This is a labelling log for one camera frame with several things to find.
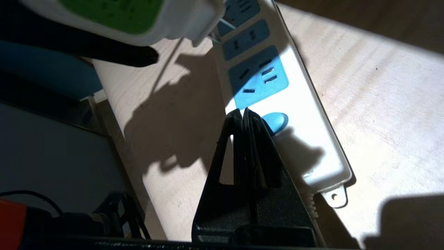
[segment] gray wall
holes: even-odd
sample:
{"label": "gray wall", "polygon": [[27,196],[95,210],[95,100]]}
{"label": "gray wall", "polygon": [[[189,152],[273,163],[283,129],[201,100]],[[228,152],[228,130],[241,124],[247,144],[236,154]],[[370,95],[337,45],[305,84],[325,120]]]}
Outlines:
{"label": "gray wall", "polygon": [[[0,104],[0,192],[31,190],[63,212],[92,212],[125,185],[106,137]],[[28,195],[2,199],[54,210]]]}

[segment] power strip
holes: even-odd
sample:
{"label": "power strip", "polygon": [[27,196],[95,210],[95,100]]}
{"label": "power strip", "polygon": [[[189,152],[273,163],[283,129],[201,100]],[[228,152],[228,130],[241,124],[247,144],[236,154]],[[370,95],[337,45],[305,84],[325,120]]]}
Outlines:
{"label": "power strip", "polygon": [[226,113],[249,107],[261,115],[301,196],[321,193],[331,207],[345,206],[349,163],[276,4],[228,0],[226,7],[237,28],[219,24],[221,43],[213,43]]}

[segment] electrical outlet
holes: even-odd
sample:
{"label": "electrical outlet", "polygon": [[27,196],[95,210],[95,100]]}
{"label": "electrical outlet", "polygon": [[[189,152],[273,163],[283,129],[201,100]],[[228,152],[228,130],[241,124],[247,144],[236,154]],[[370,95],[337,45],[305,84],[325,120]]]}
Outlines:
{"label": "electrical outlet", "polygon": [[267,22],[264,19],[253,24],[235,37],[222,44],[225,60],[230,60],[252,48],[270,36]]}
{"label": "electrical outlet", "polygon": [[[239,27],[260,12],[258,0],[228,0],[225,6],[225,18],[235,27]],[[218,24],[218,29],[220,36],[224,36],[232,30],[223,23]]]}
{"label": "electrical outlet", "polygon": [[228,74],[238,109],[284,90],[289,84],[279,52],[274,46],[230,68]]}

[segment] black cord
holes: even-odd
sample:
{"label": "black cord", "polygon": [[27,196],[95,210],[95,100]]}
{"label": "black cord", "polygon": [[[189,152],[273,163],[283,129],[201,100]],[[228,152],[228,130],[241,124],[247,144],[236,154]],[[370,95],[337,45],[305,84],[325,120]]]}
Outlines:
{"label": "black cord", "polygon": [[29,191],[29,190],[16,190],[16,191],[8,191],[8,192],[2,192],[0,193],[0,196],[6,196],[6,195],[13,195],[13,194],[29,194],[29,195],[33,195],[35,197],[38,197],[44,201],[46,201],[47,203],[49,203],[56,211],[59,215],[63,214],[63,211],[59,208],[59,206],[57,206],[57,204],[55,202],[53,202],[50,198],[39,194],[37,192],[34,191]]}

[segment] white power strip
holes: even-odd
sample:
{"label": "white power strip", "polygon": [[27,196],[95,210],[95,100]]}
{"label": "white power strip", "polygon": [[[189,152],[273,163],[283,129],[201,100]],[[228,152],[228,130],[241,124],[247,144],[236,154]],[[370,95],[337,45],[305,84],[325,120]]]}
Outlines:
{"label": "white power strip", "polygon": [[[274,143],[298,191],[305,199],[312,197],[312,194],[321,193],[331,207],[342,207],[347,203],[343,184],[351,179],[352,172],[276,4],[273,0],[228,0],[226,4],[231,4],[230,8],[251,11],[249,4],[255,5],[256,1],[259,13],[239,25],[237,29],[222,36],[219,35],[218,29],[215,30],[215,34],[221,39],[221,43],[214,43],[214,53],[223,99],[227,104],[226,113],[237,107],[243,109],[248,105],[249,109],[262,117],[270,113],[287,115],[288,124],[283,131],[274,136]],[[266,28],[259,32],[253,28],[255,24],[258,26],[258,22],[264,20],[269,34]],[[240,38],[237,41],[239,34],[246,33],[251,33],[250,40]],[[248,100],[248,94],[257,95],[258,93],[254,93],[256,87],[258,90],[273,88],[273,81],[277,76],[274,74],[280,73],[273,73],[275,70],[273,67],[258,69],[260,72],[250,72],[247,69],[239,78],[245,75],[250,77],[256,73],[246,83],[251,85],[252,89],[250,87],[246,89],[245,86],[235,87],[235,91],[240,93],[243,90],[241,95],[247,97],[247,100],[235,100],[234,96],[237,93],[233,92],[231,81],[238,80],[236,72],[240,72],[239,68],[242,69],[246,63],[254,63],[258,53],[270,49],[270,46],[274,46],[278,51],[279,56],[274,58],[273,63],[276,59],[280,59],[280,67],[284,69],[286,79],[280,78],[276,81],[280,87],[271,90],[271,95],[266,93],[265,99],[251,102]]]}

